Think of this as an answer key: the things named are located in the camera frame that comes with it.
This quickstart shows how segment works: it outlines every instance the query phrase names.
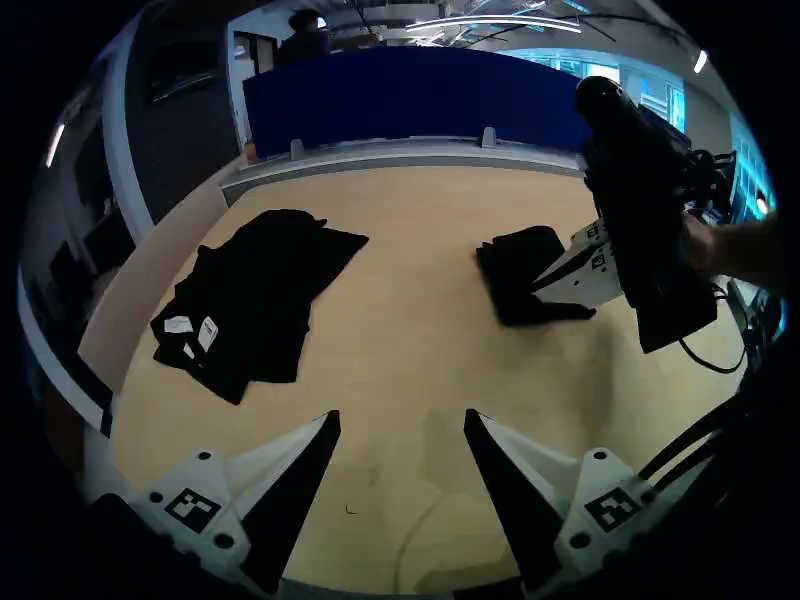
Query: black cloth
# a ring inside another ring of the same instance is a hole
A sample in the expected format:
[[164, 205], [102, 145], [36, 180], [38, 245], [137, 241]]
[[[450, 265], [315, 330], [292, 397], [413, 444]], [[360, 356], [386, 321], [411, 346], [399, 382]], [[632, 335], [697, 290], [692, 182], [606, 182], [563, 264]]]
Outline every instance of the black cloth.
[[331, 52], [328, 34], [324, 31], [297, 32], [278, 49], [277, 64], [290, 65], [301, 60], [327, 56]]
[[[150, 323], [155, 360], [232, 404], [250, 381], [295, 381], [311, 302], [368, 240], [325, 223], [303, 211], [267, 211], [219, 248], [200, 246], [192, 273]], [[176, 316], [189, 317], [193, 331], [167, 333], [165, 321]], [[198, 342], [206, 317], [218, 328], [207, 352]]]
[[497, 236], [475, 250], [500, 323], [517, 327], [595, 314], [578, 304], [542, 302], [532, 295], [533, 282], [563, 253], [556, 232], [538, 225]]

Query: desk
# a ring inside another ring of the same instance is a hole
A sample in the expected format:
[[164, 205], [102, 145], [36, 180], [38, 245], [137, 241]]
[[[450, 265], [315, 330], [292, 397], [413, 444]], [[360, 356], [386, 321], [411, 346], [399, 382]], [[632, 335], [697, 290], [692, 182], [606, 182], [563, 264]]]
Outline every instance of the desk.
[[[579, 178], [405, 167], [282, 181], [247, 192], [204, 243], [222, 244], [272, 208], [305, 209], [370, 237], [315, 301], [297, 383], [251, 384], [232, 406], [153, 361], [147, 330], [112, 444], [117, 468], [142, 489], [195, 448], [235, 455], [341, 410], [342, 435], [287, 566], [291, 579], [428, 593], [515, 575], [461, 431], [467, 408], [573, 455], [604, 445], [639, 467], [735, 391], [739, 375], [711, 373], [677, 344], [644, 356], [624, 298], [588, 322], [498, 325], [474, 248], [532, 224], [566, 242], [596, 217]], [[162, 306], [171, 297], [172, 288]], [[742, 348], [724, 304], [688, 343], [721, 365]]]

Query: white wall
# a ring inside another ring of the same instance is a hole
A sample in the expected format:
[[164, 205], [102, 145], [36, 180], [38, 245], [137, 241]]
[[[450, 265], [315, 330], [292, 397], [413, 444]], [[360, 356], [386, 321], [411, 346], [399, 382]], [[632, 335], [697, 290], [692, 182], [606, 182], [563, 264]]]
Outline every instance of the white wall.
[[139, 179], [133, 166], [133, 156], [128, 143], [128, 126], [125, 120], [125, 80], [128, 74], [128, 57], [133, 37], [139, 26], [141, 13], [109, 44], [109, 69], [103, 94], [103, 140], [111, 185], [117, 198], [122, 218], [138, 245], [152, 231], [153, 217], [145, 204]]
[[692, 147], [722, 154], [733, 149], [730, 111], [693, 85], [685, 84], [686, 135]]
[[243, 31], [245, 33], [256, 33], [278, 40], [278, 45], [290, 37], [292, 28], [289, 27], [289, 17], [294, 10], [289, 8], [288, 3], [273, 2], [268, 6], [263, 6], [249, 13], [243, 14], [228, 23], [227, 30], [227, 60], [228, 60], [228, 92], [231, 100], [231, 115], [236, 124], [239, 149], [244, 149], [247, 142], [249, 126], [246, 125], [247, 106], [244, 101], [244, 90], [242, 89], [242, 79], [240, 69], [236, 64], [236, 51], [234, 44], [234, 32]]
[[[91, 211], [81, 202], [75, 179], [75, 161], [86, 138], [100, 122], [99, 110], [81, 115], [67, 125], [50, 168], [42, 165], [34, 181], [23, 224], [20, 265], [26, 284], [35, 282], [48, 302], [50, 263], [64, 242], [89, 268], [94, 263], [84, 245], [94, 226]], [[52, 299], [51, 308], [58, 303]]]

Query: blue divider panel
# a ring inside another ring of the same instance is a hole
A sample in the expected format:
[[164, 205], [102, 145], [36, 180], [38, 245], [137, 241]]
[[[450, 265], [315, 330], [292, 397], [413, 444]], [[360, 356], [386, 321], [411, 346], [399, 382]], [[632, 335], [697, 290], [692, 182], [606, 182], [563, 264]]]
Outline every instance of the blue divider panel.
[[497, 138], [579, 152], [589, 128], [575, 110], [580, 80], [511, 56], [458, 48], [342, 52], [244, 82], [259, 157], [372, 138]]

